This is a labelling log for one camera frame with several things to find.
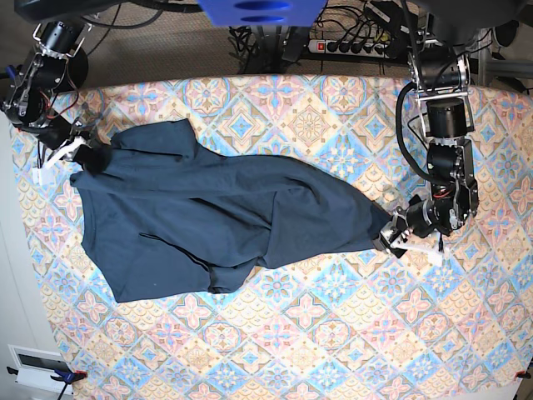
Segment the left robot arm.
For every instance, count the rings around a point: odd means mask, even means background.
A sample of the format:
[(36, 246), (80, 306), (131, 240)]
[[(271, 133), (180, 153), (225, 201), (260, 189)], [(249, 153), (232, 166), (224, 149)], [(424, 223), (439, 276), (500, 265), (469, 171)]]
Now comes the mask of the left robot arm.
[[(478, 183), (473, 145), (467, 137), (475, 129), (468, 93), (469, 35), (470, 30), (428, 14), (408, 58), (411, 82), (396, 101), (396, 140), (413, 172), (430, 184), (430, 195), (426, 199), (414, 196), (407, 208), (398, 207), (375, 239), (378, 250), (397, 258), (412, 248), (409, 236), (449, 236), (477, 214)], [(408, 93), (416, 95), (427, 146), (424, 167), (412, 157), (403, 137), (401, 110)]]

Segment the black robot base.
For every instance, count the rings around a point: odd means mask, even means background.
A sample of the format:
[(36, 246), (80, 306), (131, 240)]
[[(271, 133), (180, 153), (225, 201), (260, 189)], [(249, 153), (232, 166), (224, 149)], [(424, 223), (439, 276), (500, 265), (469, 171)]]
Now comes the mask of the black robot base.
[(15, 0), (14, 11), (30, 23), (48, 23), (105, 11), (119, 0)]
[(507, 23), (528, 4), (526, 0), (414, 0), (413, 3), (446, 23), (473, 28)]

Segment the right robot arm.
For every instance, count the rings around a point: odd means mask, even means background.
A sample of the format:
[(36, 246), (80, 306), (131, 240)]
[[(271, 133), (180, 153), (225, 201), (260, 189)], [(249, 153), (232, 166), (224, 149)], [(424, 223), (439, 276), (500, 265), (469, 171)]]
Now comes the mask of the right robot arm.
[(108, 165), (108, 145), (98, 138), (94, 125), (81, 117), (66, 119), (87, 77), (82, 44), (89, 29), (76, 21), (39, 24), (24, 64), (6, 67), (10, 85), (1, 97), (1, 110), (15, 128), (37, 139), (38, 168), (63, 160), (100, 173)]

